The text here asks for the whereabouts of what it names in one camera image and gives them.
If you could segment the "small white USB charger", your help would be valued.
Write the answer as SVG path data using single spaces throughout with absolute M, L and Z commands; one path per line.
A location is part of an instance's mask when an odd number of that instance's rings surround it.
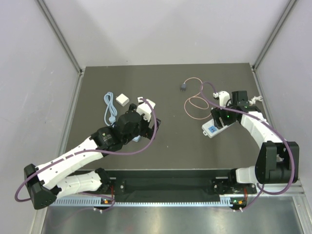
M 129 101 L 130 101 L 129 98 L 124 94 L 120 94 L 119 96 L 116 97 L 116 102 L 120 104 L 122 107 L 128 104 Z

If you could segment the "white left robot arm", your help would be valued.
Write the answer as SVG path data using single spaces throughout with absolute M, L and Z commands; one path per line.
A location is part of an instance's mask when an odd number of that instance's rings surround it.
M 138 105 L 131 104 L 111 126 L 102 127 L 80 145 L 58 158 L 24 168 L 24 186 L 34 209 L 50 206 L 58 198 L 83 192 L 106 193 L 111 180 L 103 168 L 82 175 L 73 175 L 85 165 L 107 155 L 120 155 L 120 149 L 135 137 L 153 141 L 161 121 L 156 118 L 155 103 L 140 98 Z

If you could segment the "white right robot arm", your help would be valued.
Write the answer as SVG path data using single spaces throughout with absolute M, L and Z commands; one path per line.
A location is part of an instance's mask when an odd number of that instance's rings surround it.
M 298 180 L 299 145 L 296 142 L 282 140 L 264 118 L 255 105 L 261 96 L 248 99 L 246 91 L 234 91 L 229 94 L 220 91 L 213 94 L 219 106 L 211 110 L 214 127 L 225 130 L 239 123 L 255 140 L 259 147 L 256 164 L 248 168 L 231 170 L 228 188 L 239 193 L 246 184 L 282 184 L 295 183 Z

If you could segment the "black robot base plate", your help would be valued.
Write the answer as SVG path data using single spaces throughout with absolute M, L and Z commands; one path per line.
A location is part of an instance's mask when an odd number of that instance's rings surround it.
M 108 170 L 110 182 L 96 194 L 116 202 L 213 202 L 220 195 L 254 195 L 252 184 L 232 184 L 231 170 Z

